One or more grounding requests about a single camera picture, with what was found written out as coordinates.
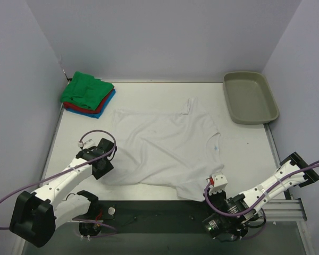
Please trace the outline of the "green t shirt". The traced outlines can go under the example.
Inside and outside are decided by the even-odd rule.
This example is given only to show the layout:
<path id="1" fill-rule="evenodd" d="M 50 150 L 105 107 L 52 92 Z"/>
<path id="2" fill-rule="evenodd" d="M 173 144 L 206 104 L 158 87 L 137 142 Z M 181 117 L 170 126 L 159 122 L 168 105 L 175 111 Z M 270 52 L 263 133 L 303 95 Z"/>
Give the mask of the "green t shirt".
<path id="1" fill-rule="evenodd" d="M 114 89 L 109 83 L 95 78 L 90 74 L 76 71 L 70 83 L 61 94 L 60 102 L 64 103 L 86 103 L 95 102 L 103 98 L 108 92 Z"/>

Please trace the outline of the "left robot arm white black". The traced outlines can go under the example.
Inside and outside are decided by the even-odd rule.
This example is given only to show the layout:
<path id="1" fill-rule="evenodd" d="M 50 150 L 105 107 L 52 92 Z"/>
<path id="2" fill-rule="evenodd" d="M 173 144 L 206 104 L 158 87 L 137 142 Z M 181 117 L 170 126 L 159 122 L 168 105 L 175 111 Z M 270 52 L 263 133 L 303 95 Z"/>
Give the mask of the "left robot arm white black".
<path id="1" fill-rule="evenodd" d="M 116 152 L 116 144 L 102 138 L 98 145 L 89 140 L 80 148 L 66 169 L 33 192 L 19 194 L 10 232 L 38 248 L 51 239 L 58 227 L 75 218 L 88 225 L 84 236 L 95 236 L 100 232 L 97 221 L 102 219 L 104 210 L 99 198 L 85 190 L 74 195 L 70 192 L 87 178 L 99 180 L 113 169 L 109 157 Z"/>

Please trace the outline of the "red t shirt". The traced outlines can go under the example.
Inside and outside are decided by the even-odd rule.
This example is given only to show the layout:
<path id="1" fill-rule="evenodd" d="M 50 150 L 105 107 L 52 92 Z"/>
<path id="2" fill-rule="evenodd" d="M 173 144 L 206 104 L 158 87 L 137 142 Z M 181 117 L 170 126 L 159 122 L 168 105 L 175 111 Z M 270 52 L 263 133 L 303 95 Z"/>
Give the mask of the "red t shirt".
<path id="1" fill-rule="evenodd" d="M 97 107 L 98 107 L 98 105 L 100 104 L 100 102 L 102 101 L 102 99 L 103 98 L 101 98 L 101 99 L 98 99 L 97 101 L 95 101 L 95 102 L 86 102 L 86 103 L 83 103 L 83 104 L 80 104 L 80 103 L 72 103 L 72 104 L 74 104 L 74 105 L 76 105 L 76 106 L 78 106 L 78 107 L 80 107 L 80 108 L 84 108 L 84 109 L 88 109 L 88 110 L 95 110 Z"/>

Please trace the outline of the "white t shirt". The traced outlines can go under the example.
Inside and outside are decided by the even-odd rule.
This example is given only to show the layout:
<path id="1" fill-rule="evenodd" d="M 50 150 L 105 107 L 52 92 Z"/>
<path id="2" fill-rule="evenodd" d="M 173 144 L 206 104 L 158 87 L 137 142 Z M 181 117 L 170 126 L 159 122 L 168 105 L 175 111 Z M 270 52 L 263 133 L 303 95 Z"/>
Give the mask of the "white t shirt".
<path id="1" fill-rule="evenodd" d="M 177 112 L 114 112 L 114 166 L 101 182 L 174 188 L 178 197 L 203 201 L 207 178 L 220 172 L 220 132 L 198 98 Z"/>

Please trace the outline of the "blue t shirt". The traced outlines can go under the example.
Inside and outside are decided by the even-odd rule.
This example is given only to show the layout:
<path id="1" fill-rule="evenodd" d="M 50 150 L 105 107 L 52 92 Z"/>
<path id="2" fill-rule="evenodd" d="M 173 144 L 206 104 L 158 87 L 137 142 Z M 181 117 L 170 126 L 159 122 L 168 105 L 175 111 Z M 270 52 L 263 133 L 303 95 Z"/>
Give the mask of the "blue t shirt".
<path id="1" fill-rule="evenodd" d="M 63 106 L 69 112 L 99 119 L 114 95 L 115 95 L 115 89 L 111 90 L 108 93 L 108 95 L 106 95 L 106 97 L 104 97 L 102 99 L 102 101 L 100 102 L 100 104 L 98 105 L 98 107 L 95 110 L 88 110 L 88 109 L 80 108 L 80 107 L 78 107 L 72 103 L 68 103 L 68 102 L 65 102 L 63 104 Z"/>

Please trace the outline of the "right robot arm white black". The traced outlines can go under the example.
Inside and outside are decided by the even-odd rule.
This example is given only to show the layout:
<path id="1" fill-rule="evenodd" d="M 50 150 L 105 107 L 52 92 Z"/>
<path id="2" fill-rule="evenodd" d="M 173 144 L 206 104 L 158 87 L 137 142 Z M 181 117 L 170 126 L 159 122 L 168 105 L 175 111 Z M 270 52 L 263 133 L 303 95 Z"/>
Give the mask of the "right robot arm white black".
<path id="1" fill-rule="evenodd" d="M 263 207 L 273 198 L 293 186 L 302 188 L 319 181 L 315 167 L 319 167 L 319 161 L 308 165 L 294 152 L 280 162 L 271 177 L 232 198 L 225 194 L 228 184 L 225 175 L 221 172 L 211 175 L 207 179 L 204 198 L 214 213 L 203 221 L 204 229 L 213 239 L 230 234 L 232 237 L 225 242 L 241 240 L 251 228 L 266 224 Z"/>

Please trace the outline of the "grey plastic tray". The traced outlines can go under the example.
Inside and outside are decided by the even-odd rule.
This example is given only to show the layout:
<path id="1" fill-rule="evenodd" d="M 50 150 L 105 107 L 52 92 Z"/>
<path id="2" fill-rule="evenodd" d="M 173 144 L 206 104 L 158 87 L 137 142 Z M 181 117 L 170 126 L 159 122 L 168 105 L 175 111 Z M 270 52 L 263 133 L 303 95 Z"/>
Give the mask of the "grey plastic tray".
<path id="1" fill-rule="evenodd" d="M 267 124 L 279 117 L 279 109 L 268 81 L 260 73 L 226 73 L 223 90 L 229 115 L 237 124 Z"/>

